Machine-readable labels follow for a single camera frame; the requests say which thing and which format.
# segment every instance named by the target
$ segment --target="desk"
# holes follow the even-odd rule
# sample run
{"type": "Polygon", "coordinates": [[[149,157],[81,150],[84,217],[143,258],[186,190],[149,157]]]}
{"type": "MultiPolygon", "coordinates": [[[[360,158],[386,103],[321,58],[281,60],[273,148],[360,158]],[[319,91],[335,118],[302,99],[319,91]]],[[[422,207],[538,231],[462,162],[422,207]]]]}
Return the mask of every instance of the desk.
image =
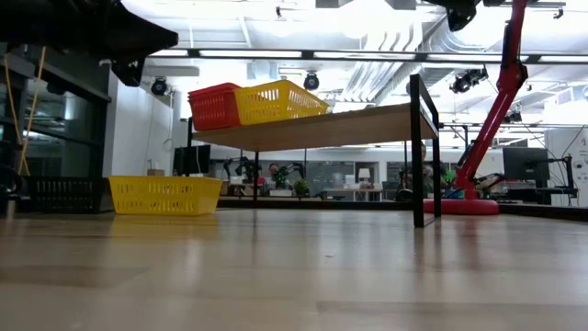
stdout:
{"type": "MultiPolygon", "coordinates": [[[[255,166],[259,165],[260,152],[411,141],[414,174],[413,223],[415,227],[425,227],[441,216],[441,180],[438,166],[441,164],[438,140],[439,114],[418,74],[411,75],[409,87],[411,102],[405,104],[202,131],[192,133],[192,139],[255,152],[255,166]],[[433,139],[435,174],[435,217],[426,221],[421,185],[422,139],[433,139]]],[[[356,192],[368,194],[365,190],[352,191],[354,198],[356,192]]],[[[382,194],[381,189],[375,192],[380,196],[382,194]]],[[[258,201],[256,190],[254,201],[258,201]]]]}
{"type": "Polygon", "coordinates": [[[357,196],[364,196],[364,201],[369,201],[369,193],[379,193],[379,201],[382,202],[381,188],[326,188],[322,194],[326,198],[329,192],[353,192],[353,201],[357,201],[357,196]]]}

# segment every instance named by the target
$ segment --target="fluorescent light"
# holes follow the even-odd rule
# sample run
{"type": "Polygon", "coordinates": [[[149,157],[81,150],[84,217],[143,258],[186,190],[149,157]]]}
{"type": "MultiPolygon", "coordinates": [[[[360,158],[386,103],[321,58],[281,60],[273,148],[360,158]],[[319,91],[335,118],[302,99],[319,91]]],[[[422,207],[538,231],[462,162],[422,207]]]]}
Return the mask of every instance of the fluorescent light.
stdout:
{"type": "Polygon", "coordinates": [[[277,73],[278,74],[295,74],[295,75],[302,76],[303,74],[306,73],[306,70],[300,69],[300,68],[278,68],[277,73]]]}
{"type": "MultiPolygon", "coordinates": [[[[528,56],[521,56],[521,61],[525,62],[528,60],[528,56]]],[[[469,53],[456,53],[456,54],[429,54],[426,60],[430,61],[446,61],[446,62],[500,62],[503,56],[500,54],[469,54],[469,53]]]]}
{"type": "Polygon", "coordinates": [[[571,55],[571,56],[541,56],[539,59],[541,63],[543,62],[554,62],[554,63],[588,63],[588,55],[581,56],[581,55],[571,55]]]}
{"type": "Polygon", "coordinates": [[[423,68],[435,68],[435,69],[482,69],[483,64],[470,64],[470,63],[423,63],[423,68]]]}
{"type": "Polygon", "coordinates": [[[316,51],[314,57],[317,59],[353,59],[353,60],[391,60],[410,61],[414,60],[414,54],[386,53],[378,51],[316,51]]]}
{"type": "Polygon", "coordinates": [[[260,58],[299,58],[301,51],[248,51],[248,50],[203,50],[201,57],[260,57],[260,58]]]}
{"type": "Polygon", "coordinates": [[[151,56],[187,56],[186,50],[162,50],[156,51],[151,56]]]}

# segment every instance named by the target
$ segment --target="cable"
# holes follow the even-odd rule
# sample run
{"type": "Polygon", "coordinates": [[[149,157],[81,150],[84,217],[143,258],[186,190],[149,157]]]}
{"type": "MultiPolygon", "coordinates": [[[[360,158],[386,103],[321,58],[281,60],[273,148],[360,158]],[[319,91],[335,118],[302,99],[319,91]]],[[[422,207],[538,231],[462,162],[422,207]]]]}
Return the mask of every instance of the cable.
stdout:
{"type": "Polygon", "coordinates": [[[151,144],[151,127],[153,126],[153,111],[155,109],[155,97],[151,99],[151,120],[149,121],[149,131],[147,133],[147,147],[145,148],[145,161],[143,162],[143,174],[146,173],[147,158],[149,157],[149,145],[151,144]]]}
{"type": "Polygon", "coordinates": [[[40,63],[39,63],[39,74],[37,76],[37,86],[35,87],[35,95],[33,96],[33,104],[30,107],[30,116],[28,117],[28,126],[27,126],[27,136],[25,137],[25,143],[22,148],[22,157],[20,158],[20,165],[18,166],[18,174],[22,173],[22,166],[25,164],[25,157],[27,157],[27,149],[28,149],[28,136],[30,134],[30,127],[33,124],[33,117],[35,117],[35,107],[37,106],[37,99],[39,98],[39,88],[41,77],[43,75],[43,65],[45,64],[45,54],[47,52],[47,47],[43,47],[43,50],[40,54],[40,63]]]}
{"type": "Polygon", "coordinates": [[[586,127],[586,125],[582,125],[582,127],[578,130],[578,133],[576,133],[576,136],[573,137],[573,139],[571,140],[570,144],[568,145],[568,147],[566,147],[566,149],[563,151],[563,153],[561,154],[561,158],[563,158],[563,156],[566,154],[566,152],[568,152],[568,150],[570,149],[570,147],[573,145],[573,143],[576,141],[576,139],[578,139],[578,136],[580,135],[580,133],[582,133],[582,130],[584,130],[584,128],[586,127]]]}
{"type": "Polygon", "coordinates": [[[200,160],[198,157],[198,150],[199,150],[199,145],[196,145],[196,165],[198,166],[198,173],[202,174],[202,168],[200,167],[200,160]]]}
{"type": "Polygon", "coordinates": [[[458,188],[456,190],[454,190],[453,192],[451,192],[448,196],[446,196],[446,199],[451,199],[451,197],[453,197],[456,193],[459,193],[463,190],[463,188],[458,188]]]}
{"type": "MultiPolygon", "coordinates": [[[[19,145],[22,145],[22,140],[20,139],[20,130],[18,129],[18,120],[17,120],[17,111],[15,109],[15,100],[12,97],[12,85],[10,83],[10,69],[8,66],[8,55],[7,53],[4,57],[4,69],[6,74],[6,90],[8,91],[8,100],[10,101],[10,111],[12,111],[12,121],[15,124],[15,133],[17,134],[17,142],[19,145]]],[[[28,162],[25,159],[25,170],[27,170],[27,176],[30,176],[30,171],[28,170],[28,162]]]]}
{"type": "Polygon", "coordinates": [[[555,179],[557,179],[557,180],[558,180],[558,182],[557,182],[556,184],[565,185],[565,183],[564,183],[564,182],[562,182],[562,181],[561,181],[561,180],[560,180],[560,179],[557,177],[557,175],[553,173],[553,171],[549,170],[549,173],[550,173],[550,174],[553,176],[553,181],[555,181],[555,179]]]}
{"type": "MultiPolygon", "coordinates": [[[[568,147],[566,147],[566,149],[561,154],[561,158],[563,158],[564,155],[566,154],[566,152],[568,152],[568,150],[570,149],[570,147],[573,145],[573,143],[576,141],[576,139],[578,139],[578,136],[580,136],[580,133],[582,133],[582,131],[584,130],[585,127],[586,127],[586,125],[584,124],[578,130],[578,133],[576,133],[576,135],[573,137],[573,139],[571,140],[571,142],[568,144],[568,147]]],[[[578,190],[578,198],[576,198],[576,205],[578,207],[580,207],[580,188],[578,187],[578,184],[576,184],[575,181],[573,182],[573,186],[578,190]]],[[[570,194],[568,194],[568,206],[571,206],[571,195],[570,194]]]]}
{"type": "Polygon", "coordinates": [[[174,124],[174,94],[170,93],[169,95],[169,108],[172,110],[170,113],[170,117],[169,117],[169,126],[168,126],[168,134],[167,134],[167,139],[164,140],[164,142],[162,143],[162,146],[164,147],[164,150],[166,152],[172,152],[174,151],[174,139],[172,138],[172,131],[173,131],[173,124],[174,124]],[[165,148],[165,144],[167,142],[171,142],[171,148],[167,149],[165,148]]]}
{"type": "MultiPolygon", "coordinates": [[[[556,155],[554,155],[554,153],[552,153],[549,148],[543,143],[541,142],[538,137],[531,131],[531,129],[529,129],[529,127],[526,126],[526,124],[524,124],[523,122],[521,122],[521,124],[523,124],[523,126],[525,127],[525,129],[527,131],[529,131],[529,133],[531,133],[531,135],[533,136],[533,138],[538,141],[543,148],[545,148],[546,151],[548,151],[548,153],[553,156],[554,159],[557,159],[558,157],[556,155]]],[[[563,170],[561,169],[561,164],[559,162],[557,162],[558,168],[560,169],[560,173],[561,173],[561,183],[564,183],[565,180],[565,176],[563,175],[563,170]]]]}

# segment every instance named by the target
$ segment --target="ceiling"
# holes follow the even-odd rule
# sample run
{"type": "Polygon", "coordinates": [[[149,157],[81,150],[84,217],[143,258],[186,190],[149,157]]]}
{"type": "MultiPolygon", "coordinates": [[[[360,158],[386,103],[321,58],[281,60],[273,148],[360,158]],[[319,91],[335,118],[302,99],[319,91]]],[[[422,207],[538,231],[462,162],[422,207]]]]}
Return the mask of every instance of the ceiling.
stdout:
{"type": "MultiPolygon", "coordinates": [[[[195,49],[500,52],[504,21],[510,16],[510,8],[480,6],[469,26],[450,34],[445,11],[420,3],[414,11],[394,10],[385,0],[354,0],[336,9],[316,8],[315,0],[123,0],[123,4],[137,15],[176,31],[178,47],[195,49]]],[[[588,52],[588,2],[567,0],[565,4],[560,19],[554,19],[556,7],[527,9],[522,52],[588,52]]],[[[455,74],[468,66],[203,59],[149,59],[146,65],[146,76],[153,67],[197,67],[198,76],[168,77],[176,90],[184,91],[224,82],[252,86],[282,76],[302,84],[306,72],[313,71],[321,81],[314,93],[327,99],[335,111],[404,102],[408,98],[406,76],[427,72],[426,83],[443,113],[442,120],[468,122],[483,121],[496,95],[500,71],[498,65],[489,65],[488,81],[455,95],[448,87],[455,74]]],[[[588,66],[532,65],[528,70],[527,84],[516,101],[524,121],[547,122],[546,102],[574,86],[588,85],[588,66]]],[[[573,121],[562,117],[549,120],[573,121]]]]}

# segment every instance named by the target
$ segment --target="wooden tabletop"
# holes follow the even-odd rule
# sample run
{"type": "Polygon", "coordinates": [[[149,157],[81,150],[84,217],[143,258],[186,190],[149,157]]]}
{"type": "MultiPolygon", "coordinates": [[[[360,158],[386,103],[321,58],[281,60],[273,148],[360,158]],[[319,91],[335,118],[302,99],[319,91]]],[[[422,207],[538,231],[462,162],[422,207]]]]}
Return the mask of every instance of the wooden tabletop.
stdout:
{"type": "MultiPolygon", "coordinates": [[[[367,108],[337,114],[245,125],[194,133],[194,140],[252,152],[332,147],[411,140],[410,104],[367,108]]],[[[422,114],[423,139],[436,137],[422,114]]]]}

